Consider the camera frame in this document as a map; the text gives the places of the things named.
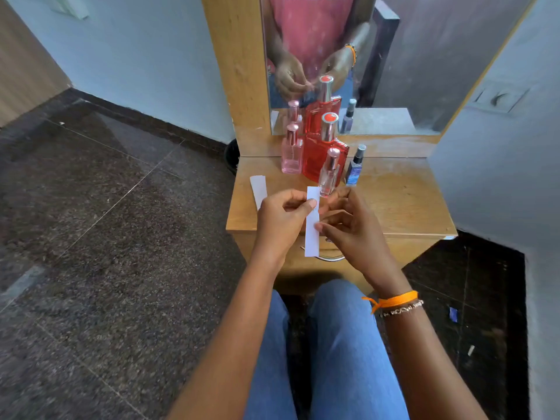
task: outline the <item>person's left hand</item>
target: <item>person's left hand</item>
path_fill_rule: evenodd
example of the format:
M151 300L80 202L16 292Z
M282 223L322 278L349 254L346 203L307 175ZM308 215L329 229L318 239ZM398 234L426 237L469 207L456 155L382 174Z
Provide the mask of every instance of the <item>person's left hand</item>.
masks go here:
M266 197L257 216L256 241L251 261L263 261L280 269L298 238L305 218L317 206L300 190L283 190Z
M331 91L334 94L342 84L344 84L350 69L354 65L354 56L352 55L352 50L349 47L342 47L340 50L335 51L325 59L321 70L319 71L318 77L322 75L330 75L334 78L331 85Z

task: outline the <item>metal handle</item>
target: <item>metal handle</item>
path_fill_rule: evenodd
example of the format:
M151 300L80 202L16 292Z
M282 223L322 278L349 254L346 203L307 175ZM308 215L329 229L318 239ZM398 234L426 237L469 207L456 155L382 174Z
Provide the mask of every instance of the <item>metal handle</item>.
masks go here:
M326 261L326 262L336 262L336 261L342 261L344 259L344 255L339 256L337 258L326 258L324 256L315 256L315 258L320 259L321 261Z

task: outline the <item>mirror frame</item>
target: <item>mirror frame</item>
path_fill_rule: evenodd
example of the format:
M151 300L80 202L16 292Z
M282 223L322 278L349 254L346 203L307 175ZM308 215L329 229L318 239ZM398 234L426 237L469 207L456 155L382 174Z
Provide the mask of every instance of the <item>mirror frame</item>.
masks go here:
M220 67L223 89L241 156L281 156L281 135L272 135L260 0L201 0ZM536 0L530 0L490 63L483 70L444 130L435 135L354 135L339 139L354 155L367 145L367 157L428 157L470 99L488 69L523 22Z

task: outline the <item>orange thread bracelet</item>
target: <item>orange thread bracelet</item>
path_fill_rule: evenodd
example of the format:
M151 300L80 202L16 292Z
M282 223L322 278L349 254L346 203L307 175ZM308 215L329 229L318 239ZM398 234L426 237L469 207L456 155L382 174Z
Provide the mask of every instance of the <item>orange thread bracelet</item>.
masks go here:
M410 292L403 293L402 295L394 296L389 299L379 299L379 302L376 302L372 298L368 298L366 296L362 296L362 299L374 304L373 308L371 309L371 313L373 314L375 311L377 311L378 308L390 308L391 306L398 306L402 305L403 303L414 301L415 299L418 299L418 292L416 290L412 290Z
M352 44L346 44L344 47L348 47L350 48L350 50L352 50L352 58L354 60L354 63L352 63L352 67L354 67L356 65L356 49Z

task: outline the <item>dark granite floor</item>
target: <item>dark granite floor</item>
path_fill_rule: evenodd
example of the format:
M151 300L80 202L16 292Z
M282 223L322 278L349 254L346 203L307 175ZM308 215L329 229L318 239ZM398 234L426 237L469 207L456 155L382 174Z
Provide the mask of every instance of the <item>dark granite floor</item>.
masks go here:
M0 418L165 415L245 264L225 232L222 151L76 91L0 131ZM461 235L405 268L493 419L518 361L519 262Z

